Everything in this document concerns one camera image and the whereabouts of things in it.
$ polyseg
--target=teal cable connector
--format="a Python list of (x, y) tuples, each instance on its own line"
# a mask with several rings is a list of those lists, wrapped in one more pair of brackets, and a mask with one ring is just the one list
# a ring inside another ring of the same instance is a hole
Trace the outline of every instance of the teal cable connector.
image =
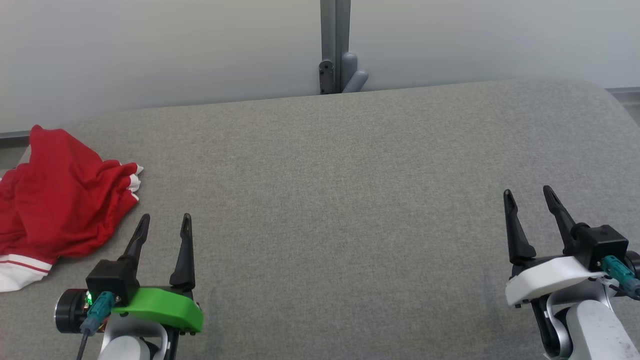
[(80, 325), (80, 331), (83, 334), (88, 331), (89, 336), (93, 336), (102, 323), (104, 323), (104, 319), (111, 314), (111, 309), (113, 309), (115, 304), (116, 300), (113, 293), (103, 291), (100, 296), (95, 299), (89, 312), (86, 314), (86, 319), (84, 319), (82, 325)]
[(609, 255), (602, 259), (600, 268), (609, 276), (618, 280), (620, 287), (627, 292), (628, 296), (640, 295), (640, 280), (636, 279), (636, 274), (631, 271), (622, 261), (615, 256)]

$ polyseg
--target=metal bracket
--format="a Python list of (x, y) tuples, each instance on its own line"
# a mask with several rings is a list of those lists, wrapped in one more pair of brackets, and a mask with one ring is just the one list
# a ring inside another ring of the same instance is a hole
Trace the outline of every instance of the metal bracket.
[(589, 278), (576, 285), (531, 300), (531, 306), (540, 329), (540, 336), (547, 357), (566, 359), (571, 356), (573, 351), (569, 329), (557, 317), (561, 311), (554, 311), (554, 309), (557, 309), (557, 306), (560, 305), (573, 304), (572, 306), (576, 306), (584, 300), (595, 300), (613, 311), (609, 299), (616, 292), (606, 286), (606, 283), (608, 282), (603, 277)]
[(161, 346), (153, 360), (163, 360), (167, 351), (177, 346), (176, 343), (170, 341), (166, 329), (159, 323), (137, 318), (134, 315), (120, 316), (113, 314), (109, 317), (109, 322), (104, 329), (100, 352), (104, 351), (110, 341), (119, 336), (161, 338)]
[(350, 17), (351, 0), (320, 0), (321, 94), (358, 92), (369, 78), (366, 70), (358, 70), (358, 56), (349, 53)]

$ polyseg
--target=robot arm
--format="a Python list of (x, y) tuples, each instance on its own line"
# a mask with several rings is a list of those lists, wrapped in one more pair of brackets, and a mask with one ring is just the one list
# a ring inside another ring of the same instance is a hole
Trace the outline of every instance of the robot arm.
[(553, 189), (543, 188), (564, 243), (563, 254), (536, 258), (518, 220), (509, 190), (504, 210), (513, 264), (505, 294), (510, 306), (530, 304), (549, 359), (636, 359), (640, 354), (611, 307), (610, 299), (640, 299), (640, 256), (608, 225), (576, 224)]
[[(58, 330), (79, 333), (86, 328), (100, 298), (106, 294), (107, 299), (113, 299), (108, 311), (102, 310), (103, 316), (94, 316), (100, 323), (93, 325), (100, 326), (99, 331), (104, 332), (99, 360), (175, 360), (179, 336), (202, 331), (204, 317), (193, 301), (192, 292), (195, 269), (191, 216), (185, 214), (182, 221), (180, 252), (170, 286), (141, 288), (136, 272), (149, 222), (149, 215), (143, 215), (127, 249), (116, 261), (98, 262), (86, 278), (88, 289), (69, 289), (56, 305)], [(82, 357), (87, 335), (88, 331), (78, 359)], [(160, 346), (145, 338), (159, 338)]]

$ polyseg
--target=gray fabric surface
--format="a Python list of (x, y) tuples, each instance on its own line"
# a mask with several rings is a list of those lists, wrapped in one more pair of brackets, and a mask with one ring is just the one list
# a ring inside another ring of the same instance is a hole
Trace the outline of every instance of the gray fabric surface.
[[(151, 214), (138, 279), (166, 284), (193, 217), (205, 330), (179, 359), (541, 359), (509, 308), (502, 192), (540, 256), (562, 243), (542, 186), (640, 250), (640, 129), (606, 91), (513, 80), (115, 113), (65, 128), (136, 161), (140, 203), (96, 254), (0, 293), (0, 358), (71, 359), (53, 306)], [(615, 299), (640, 345), (640, 311)], [(92, 338), (86, 359), (97, 357)]]

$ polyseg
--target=white stripe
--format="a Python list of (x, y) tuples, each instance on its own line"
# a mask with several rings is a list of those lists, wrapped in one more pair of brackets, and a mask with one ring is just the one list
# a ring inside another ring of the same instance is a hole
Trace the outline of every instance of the white stripe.
[(0, 264), (0, 292), (20, 290), (46, 276), (45, 273), (36, 272), (24, 266), (3, 265), (12, 264)]
[(129, 176), (129, 186), (127, 187), (127, 190), (131, 191), (131, 195), (133, 195), (134, 199), (136, 199), (136, 201), (140, 201), (140, 198), (134, 194), (134, 192), (137, 192), (138, 189), (140, 189), (140, 179), (138, 179), (138, 174), (140, 174), (140, 172), (142, 170), (144, 170), (145, 168), (141, 167), (140, 165), (136, 164), (137, 169), (136, 169), (136, 173), (135, 174), (131, 174)]
[(51, 270), (51, 266), (52, 266), (51, 264), (45, 263), (44, 261), (36, 260), (33, 258), (27, 258), (26, 256), (15, 255), (15, 254), (2, 255), (0, 256), (0, 261), (16, 261), (18, 263), (31, 265), (33, 267), (37, 267), (39, 269), (47, 270), (47, 271)]

